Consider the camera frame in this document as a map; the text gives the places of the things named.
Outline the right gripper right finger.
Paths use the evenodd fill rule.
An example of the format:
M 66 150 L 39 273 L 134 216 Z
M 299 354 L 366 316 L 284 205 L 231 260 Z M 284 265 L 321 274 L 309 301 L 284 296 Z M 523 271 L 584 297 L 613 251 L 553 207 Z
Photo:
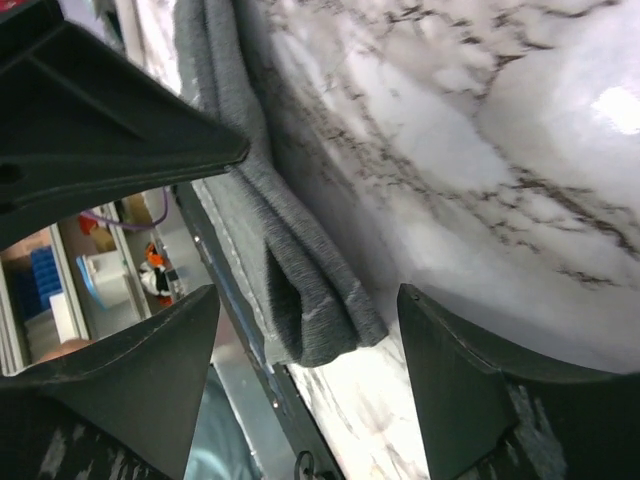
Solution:
M 397 296 L 433 479 L 635 479 L 639 377 L 559 361 L 449 312 Z

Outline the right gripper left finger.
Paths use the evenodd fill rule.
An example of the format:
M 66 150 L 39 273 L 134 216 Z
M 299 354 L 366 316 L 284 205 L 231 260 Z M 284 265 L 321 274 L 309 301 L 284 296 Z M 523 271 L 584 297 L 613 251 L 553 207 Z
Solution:
M 4 479 L 180 479 L 219 313 L 216 288 L 1 379 Z

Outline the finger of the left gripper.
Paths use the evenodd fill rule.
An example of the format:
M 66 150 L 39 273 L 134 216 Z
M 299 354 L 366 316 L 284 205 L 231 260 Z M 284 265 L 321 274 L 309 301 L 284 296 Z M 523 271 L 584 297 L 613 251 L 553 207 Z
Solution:
M 57 2 L 2 12 L 3 247 L 101 204 L 223 174 L 248 149 Z

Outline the grey cloth napkin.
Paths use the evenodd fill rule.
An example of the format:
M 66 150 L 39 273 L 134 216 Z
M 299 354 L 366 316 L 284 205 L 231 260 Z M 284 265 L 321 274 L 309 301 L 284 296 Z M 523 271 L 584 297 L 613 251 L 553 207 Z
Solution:
M 271 142 L 228 1 L 179 1 L 182 94 L 250 142 L 228 173 L 194 184 L 271 364 L 318 367 L 383 340 L 387 327 L 335 243 L 272 164 Z

